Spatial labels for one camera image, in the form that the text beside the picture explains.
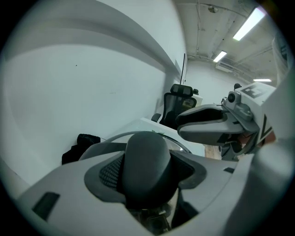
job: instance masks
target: black office chair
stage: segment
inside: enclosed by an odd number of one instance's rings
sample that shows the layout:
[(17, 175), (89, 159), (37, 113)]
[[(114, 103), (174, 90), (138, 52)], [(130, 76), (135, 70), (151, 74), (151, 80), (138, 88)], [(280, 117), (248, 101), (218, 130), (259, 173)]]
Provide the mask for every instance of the black office chair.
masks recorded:
[[(173, 84), (170, 93), (164, 94), (164, 112), (159, 123), (177, 130), (176, 117), (197, 104), (197, 100), (192, 98), (192, 95), (192, 87)], [(154, 114), (152, 121), (157, 122), (160, 116), (161, 114)]]

